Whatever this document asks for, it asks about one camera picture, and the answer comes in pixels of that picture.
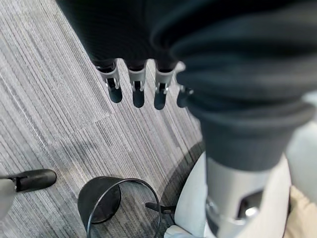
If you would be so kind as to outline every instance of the black plastic part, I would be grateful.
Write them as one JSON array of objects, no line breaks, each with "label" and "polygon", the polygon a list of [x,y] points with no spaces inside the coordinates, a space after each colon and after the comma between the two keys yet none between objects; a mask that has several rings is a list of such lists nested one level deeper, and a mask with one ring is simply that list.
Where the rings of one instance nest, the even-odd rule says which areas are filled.
[{"label": "black plastic part", "polygon": [[[149,208],[151,210],[159,212],[158,205],[153,203],[153,202],[147,202],[145,204],[145,207],[147,207],[147,208]],[[176,211],[176,206],[169,206],[169,207],[160,206],[160,212],[162,214],[164,214],[164,215],[174,214],[175,211]]]},{"label": "black plastic part", "polygon": [[166,94],[164,94],[165,84],[161,83],[158,90],[158,93],[156,92],[154,96],[154,107],[157,110],[162,110],[166,102]]},{"label": "black plastic part", "polygon": [[144,105],[144,90],[136,89],[132,92],[133,105],[137,108],[141,108]]},{"label": "black plastic part", "polygon": [[122,100],[122,90],[121,87],[119,87],[118,89],[116,88],[109,88],[109,96],[111,101],[113,101],[114,103],[119,103]]},{"label": "black plastic part", "polygon": [[52,186],[56,182],[57,176],[53,170],[43,169],[24,171],[0,179],[12,180],[17,192],[32,192]]},{"label": "black plastic part", "polygon": [[240,209],[237,216],[237,219],[245,219],[246,218],[246,211],[251,207],[257,207],[260,209],[261,201],[262,201],[263,191],[259,191],[253,193],[245,198],[242,199],[240,203]]},{"label": "black plastic part", "polygon": [[98,203],[91,224],[101,224],[108,221],[117,212],[121,202],[121,190],[119,186],[113,187]]},{"label": "black plastic part", "polygon": [[177,105],[180,108],[184,108],[187,106],[187,99],[189,97],[189,91],[190,89],[185,88],[185,91],[179,90],[178,96],[177,96]]}]

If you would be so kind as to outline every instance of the robotic finger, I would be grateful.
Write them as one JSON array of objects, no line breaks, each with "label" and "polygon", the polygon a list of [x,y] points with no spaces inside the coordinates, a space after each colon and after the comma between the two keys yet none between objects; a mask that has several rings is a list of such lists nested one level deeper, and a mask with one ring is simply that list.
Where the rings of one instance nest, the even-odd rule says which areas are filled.
[{"label": "robotic finger", "polygon": [[165,106],[166,95],[174,75],[177,62],[167,64],[156,61],[154,107],[161,110]]},{"label": "robotic finger", "polygon": [[122,91],[116,59],[110,59],[105,66],[97,66],[96,68],[106,84],[111,101],[114,103],[121,102]]},{"label": "robotic finger", "polygon": [[140,108],[144,105],[144,85],[146,60],[140,62],[126,62],[132,87],[133,105]]}]

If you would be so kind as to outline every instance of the striped carpet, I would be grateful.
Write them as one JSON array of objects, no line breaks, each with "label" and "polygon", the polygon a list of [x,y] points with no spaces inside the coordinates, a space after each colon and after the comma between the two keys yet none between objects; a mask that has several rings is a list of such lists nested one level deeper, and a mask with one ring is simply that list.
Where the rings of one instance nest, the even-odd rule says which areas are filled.
[{"label": "striped carpet", "polygon": [[165,109],[154,109],[152,61],[142,109],[133,107],[122,61],[119,68],[124,98],[116,105],[53,0],[1,0],[0,174],[58,174],[53,187],[17,196],[2,237],[85,237],[77,197],[96,176],[143,179],[162,204],[176,204],[203,150],[199,124],[177,107],[175,83]]}]

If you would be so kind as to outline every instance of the wastebasket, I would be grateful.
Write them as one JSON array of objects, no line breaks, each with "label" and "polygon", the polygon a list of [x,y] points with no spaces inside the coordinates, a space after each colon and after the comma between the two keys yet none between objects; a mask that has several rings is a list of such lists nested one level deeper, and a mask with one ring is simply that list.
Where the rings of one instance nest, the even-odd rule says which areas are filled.
[{"label": "wastebasket", "polygon": [[[158,212],[145,207],[157,204]],[[87,238],[156,238],[161,222],[153,188],[137,178],[97,177],[78,197],[78,210]]]}]

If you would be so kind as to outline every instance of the beige fabric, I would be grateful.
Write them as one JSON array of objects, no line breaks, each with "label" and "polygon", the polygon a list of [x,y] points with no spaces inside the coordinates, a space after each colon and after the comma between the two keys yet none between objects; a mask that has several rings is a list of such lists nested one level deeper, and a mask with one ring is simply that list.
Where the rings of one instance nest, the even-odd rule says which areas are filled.
[{"label": "beige fabric", "polygon": [[295,186],[291,186],[290,202],[284,238],[317,238],[317,206]]}]

